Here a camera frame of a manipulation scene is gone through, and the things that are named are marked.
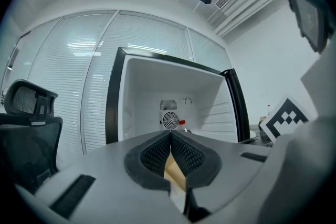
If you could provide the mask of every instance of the chair backrest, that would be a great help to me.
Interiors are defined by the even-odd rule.
[[[58,170],[62,118],[54,117],[57,94],[25,80],[8,89],[0,114],[0,158],[15,183],[34,193]]]

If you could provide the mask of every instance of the black and white checkered marker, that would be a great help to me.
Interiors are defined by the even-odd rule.
[[[261,123],[260,127],[274,143],[280,135],[292,134],[298,126],[309,120],[311,120],[311,116],[306,110],[292,97],[286,96]]]

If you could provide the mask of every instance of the open mini fridge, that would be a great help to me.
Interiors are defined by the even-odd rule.
[[[107,96],[107,143],[176,130],[180,120],[195,135],[236,143],[248,139],[248,116],[234,69],[221,72],[119,48]]]

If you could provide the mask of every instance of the circular vent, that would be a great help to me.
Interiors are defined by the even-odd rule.
[[[174,112],[168,112],[163,116],[163,125],[169,129],[175,129],[178,126],[179,117]]]

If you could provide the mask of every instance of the office chair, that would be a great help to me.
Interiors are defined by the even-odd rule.
[[[32,194],[58,172],[62,118],[54,117],[56,93],[26,80],[13,82],[0,114],[0,160],[13,181]]]

